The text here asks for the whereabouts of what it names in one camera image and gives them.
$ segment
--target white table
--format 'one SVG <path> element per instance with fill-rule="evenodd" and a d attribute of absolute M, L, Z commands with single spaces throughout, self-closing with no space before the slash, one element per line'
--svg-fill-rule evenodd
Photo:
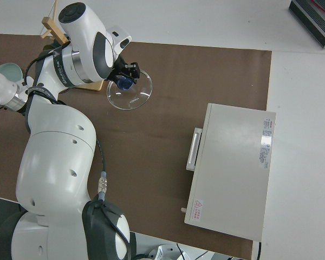
<path fill-rule="evenodd" d="M 134 41 L 273 51 L 267 110 L 277 124 L 261 259 L 325 259 L 325 50 L 290 1 L 85 2 Z M 0 33 L 40 34 L 52 4 L 0 0 Z"/>

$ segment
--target device handle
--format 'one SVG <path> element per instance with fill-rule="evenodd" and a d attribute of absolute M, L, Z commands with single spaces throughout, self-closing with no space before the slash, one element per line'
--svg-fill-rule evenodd
<path fill-rule="evenodd" d="M 202 128 L 195 128 L 193 140 L 191 141 L 188 162 L 186 164 L 186 169 L 189 171 L 195 170 L 196 158 L 199 150 L 198 148 L 201 141 L 201 134 L 202 134 Z"/>

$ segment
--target black cable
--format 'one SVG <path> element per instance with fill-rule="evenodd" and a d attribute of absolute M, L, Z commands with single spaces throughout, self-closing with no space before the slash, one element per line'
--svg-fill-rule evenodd
<path fill-rule="evenodd" d="M 59 92 L 59 94 L 64 94 L 66 93 L 67 91 L 69 91 L 71 88 L 67 88 L 67 89 L 64 89 L 63 91 Z"/>
<path fill-rule="evenodd" d="M 126 246 L 126 252 L 127 252 L 127 260 L 131 260 L 131 246 L 130 243 L 128 241 L 128 239 L 124 236 L 124 234 L 121 232 L 121 230 L 117 227 L 117 225 L 115 225 L 112 220 L 109 218 L 109 216 L 107 215 L 106 211 L 105 211 L 105 207 L 104 205 L 100 205 L 101 210 L 103 215 L 105 215 L 105 218 L 107 219 L 107 221 L 110 223 L 111 227 L 114 229 L 114 231 L 119 235 L 119 237 L 123 240 L 125 246 Z"/>
<path fill-rule="evenodd" d="M 64 49 L 65 47 L 67 47 L 71 42 L 66 42 L 64 43 L 63 45 L 61 45 L 61 49 Z M 30 64 L 28 65 L 27 69 L 25 70 L 25 73 L 24 73 L 24 84 L 25 86 L 28 84 L 27 83 L 27 77 L 28 77 L 28 71 L 29 69 L 31 68 L 31 66 L 37 62 L 37 61 L 40 61 L 40 60 L 43 60 L 43 59 L 46 59 L 47 57 L 49 56 L 52 56 L 53 55 L 53 51 L 51 51 L 50 53 L 47 53 L 41 57 L 38 57 L 36 59 L 34 59 L 33 61 L 30 62 Z"/>
<path fill-rule="evenodd" d="M 102 161 L 102 171 L 106 172 L 106 161 L 105 161 L 105 154 L 103 153 L 102 150 L 102 146 L 100 144 L 100 141 L 98 140 L 98 138 L 96 138 L 96 144 L 100 150 L 100 154 L 101 154 L 101 161 Z"/>
<path fill-rule="evenodd" d="M 197 260 L 197 259 L 203 257 L 203 256 L 204 256 L 205 254 L 207 254 L 207 253 L 208 253 L 208 250 L 207 250 L 206 252 L 202 253 L 201 255 L 199 255 L 197 258 L 195 258 L 195 260 Z"/>
<path fill-rule="evenodd" d="M 144 253 L 140 253 L 138 255 L 135 255 L 133 258 L 131 258 L 132 260 L 139 260 L 139 259 L 142 259 L 142 258 L 148 258 L 149 255 L 146 255 Z"/>
<path fill-rule="evenodd" d="M 182 250 L 180 249 L 178 243 L 176 243 L 176 244 L 177 244 L 177 247 L 179 249 L 180 255 L 182 256 L 183 260 L 185 260 Z"/>
<path fill-rule="evenodd" d="M 261 242 L 259 242 L 259 251 L 258 251 L 258 257 L 256 260 L 260 260 L 260 255 L 261 255 Z"/>

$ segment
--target warning label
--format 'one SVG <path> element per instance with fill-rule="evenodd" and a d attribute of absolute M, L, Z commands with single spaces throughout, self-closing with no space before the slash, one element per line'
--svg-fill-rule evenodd
<path fill-rule="evenodd" d="M 193 204 L 193 210 L 192 210 L 192 220 L 200 221 L 201 219 L 201 213 L 202 213 L 202 207 L 203 207 L 203 200 L 195 199 Z"/>

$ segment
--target blue object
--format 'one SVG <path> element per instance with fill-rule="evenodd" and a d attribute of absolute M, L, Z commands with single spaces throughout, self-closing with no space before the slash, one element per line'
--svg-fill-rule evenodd
<path fill-rule="evenodd" d="M 121 77 L 116 82 L 118 88 L 121 90 L 128 90 L 131 88 L 132 85 L 134 85 L 134 81 L 132 79 L 129 79 L 128 77 Z"/>

